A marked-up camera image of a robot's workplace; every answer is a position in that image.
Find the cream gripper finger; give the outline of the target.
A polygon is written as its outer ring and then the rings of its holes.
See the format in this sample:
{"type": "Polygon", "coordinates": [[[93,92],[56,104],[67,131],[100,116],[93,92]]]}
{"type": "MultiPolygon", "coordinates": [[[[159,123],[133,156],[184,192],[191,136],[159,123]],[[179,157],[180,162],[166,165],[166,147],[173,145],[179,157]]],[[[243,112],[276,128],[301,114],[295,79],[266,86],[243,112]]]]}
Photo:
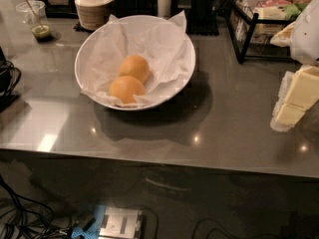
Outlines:
{"type": "Polygon", "coordinates": [[[319,100],[319,67],[302,66],[282,79],[274,108],[274,126],[295,127],[319,100]]]}

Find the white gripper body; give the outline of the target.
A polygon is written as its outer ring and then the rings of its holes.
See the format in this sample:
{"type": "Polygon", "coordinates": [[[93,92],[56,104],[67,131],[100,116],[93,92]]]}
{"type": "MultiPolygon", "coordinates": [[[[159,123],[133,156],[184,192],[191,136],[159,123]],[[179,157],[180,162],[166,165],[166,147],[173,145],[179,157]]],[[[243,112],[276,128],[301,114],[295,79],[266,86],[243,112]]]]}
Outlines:
{"type": "Polygon", "coordinates": [[[290,54],[301,64],[319,65],[319,0],[311,0],[297,17],[291,34],[290,54]]]}

